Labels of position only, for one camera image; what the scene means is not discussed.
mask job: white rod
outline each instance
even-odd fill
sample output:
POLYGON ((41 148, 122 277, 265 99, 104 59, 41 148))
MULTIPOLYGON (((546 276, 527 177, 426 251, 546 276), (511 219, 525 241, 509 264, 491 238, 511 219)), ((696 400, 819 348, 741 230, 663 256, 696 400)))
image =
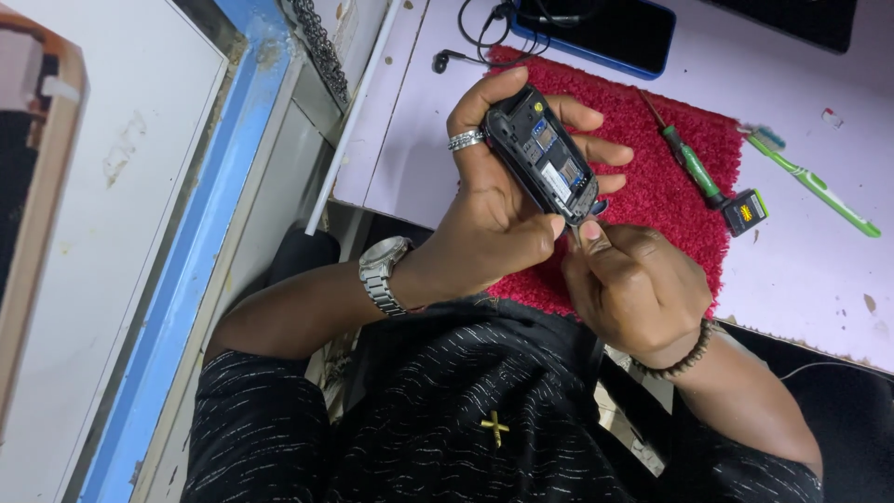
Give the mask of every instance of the white rod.
POLYGON ((382 59, 385 44, 388 42, 388 36, 391 34, 392 26, 394 25, 394 18, 397 17, 397 12, 402 5, 403 2, 401 0, 392 0, 388 13, 382 22, 382 28, 379 30, 379 36, 375 40, 375 46, 373 47, 373 54, 369 57, 369 64, 367 64, 367 68, 363 72, 363 79, 360 80, 360 87, 357 89, 357 97, 354 98, 354 103, 351 105, 348 113, 348 122, 344 125, 342 137, 339 139, 338 147, 335 149, 333 161, 329 165, 329 172, 326 173, 326 179, 323 181, 323 189, 320 190, 320 194, 316 197, 314 212, 310 214, 308 228, 304 231, 305 234, 313 235, 316 232, 316 226, 320 223, 320 217, 323 216, 323 207, 329 200, 329 194, 332 193, 335 177, 338 175, 339 167, 342 165, 344 151, 348 148, 354 125, 357 124, 360 112, 363 110, 363 102, 367 99, 369 84, 373 81, 375 68, 379 65, 379 60, 382 59))

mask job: ring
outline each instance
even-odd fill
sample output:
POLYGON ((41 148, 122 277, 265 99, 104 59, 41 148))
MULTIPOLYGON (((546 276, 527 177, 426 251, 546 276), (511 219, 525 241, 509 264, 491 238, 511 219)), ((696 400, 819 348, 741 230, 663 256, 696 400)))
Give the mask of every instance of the ring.
POLYGON ((447 142, 447 148, 450 149, 450 152, 455 152, 481 143, 484 140, 485 134, 481 132, 480 129, 474 129, 472 131, 461 132, 460 134, 451 137, 450 141, 447 142))

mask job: gold cross pendant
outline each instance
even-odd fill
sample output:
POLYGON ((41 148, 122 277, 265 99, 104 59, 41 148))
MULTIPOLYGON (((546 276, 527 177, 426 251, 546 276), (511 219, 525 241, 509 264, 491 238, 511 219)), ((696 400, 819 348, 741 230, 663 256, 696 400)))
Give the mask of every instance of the gold cross pendant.
POLYGON ((497 448, 500 448, 500 446, 502 445, 502 440, 500 440, 500 432, 509 431, 509 426, 500 424, 500 422, 497 421, 497 411, 491 411, 491 421, 482 420, 481 425, 485 428, 490 428, 493 430, 493 439, 497 441, 497 448))

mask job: toothbrush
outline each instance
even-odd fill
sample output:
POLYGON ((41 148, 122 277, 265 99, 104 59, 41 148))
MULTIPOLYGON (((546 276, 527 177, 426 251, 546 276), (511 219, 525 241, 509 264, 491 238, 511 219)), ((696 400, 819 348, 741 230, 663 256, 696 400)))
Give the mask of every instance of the toothbrush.
POLYGON ((817 197, 824 200, 826 204, 838 211, 842 217, 846 218, 851 224, 869 237, 881 236, 881 231, 874 226, 872 222, 857 215, 843 200, 839 199, 826 183, 819 176, 807 171, 801 166, 788 162, 780 152, 785 149, 785 141, 774 133, 767 126, 747 126, 748 142, 757 147, 768 158, 776 161, 776 164, 782 166, 792 176, 797 178, 805 187, 811 190, 817 197))

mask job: silver watch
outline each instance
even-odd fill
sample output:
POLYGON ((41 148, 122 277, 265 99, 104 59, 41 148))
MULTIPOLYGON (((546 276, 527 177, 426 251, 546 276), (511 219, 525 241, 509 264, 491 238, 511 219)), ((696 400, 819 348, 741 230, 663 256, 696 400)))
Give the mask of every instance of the silver watch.
POLYGON ((413 242, 410 239, 394 236, 374 244, 360 255, 360 281, 376 307, 388 316, 407 314, 394 298, 388 286, 388 278, 391 277, 394 264, 412 249, 413 242))

